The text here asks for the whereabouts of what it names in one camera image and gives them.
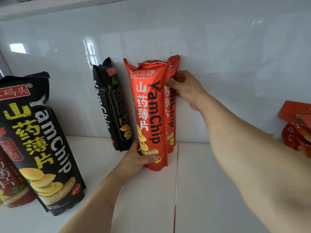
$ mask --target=brand logo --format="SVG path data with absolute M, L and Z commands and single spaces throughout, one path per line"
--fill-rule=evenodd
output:
M 154 70 L 146 70 L 146 71 L 131 71 L 131 78 L 151 78 L 151 74 L 153 74 Z
M 173 68 L 173 66 L 172 65 L 170 65 L 169 66 L 169 68 L 167 69 L 167 72 L 171 72 L 172 71 L 172 69 L 171 68 Z
M 30 96 L 30 92 L 26 85 L 0 88 L 0 101 L 23 96 Z
M 112 69 L 108 69 L 107 72 L 109 76 L 112 76 L 117 73 L 117 70 L 115 69 L 115 67 L 112 67 Z

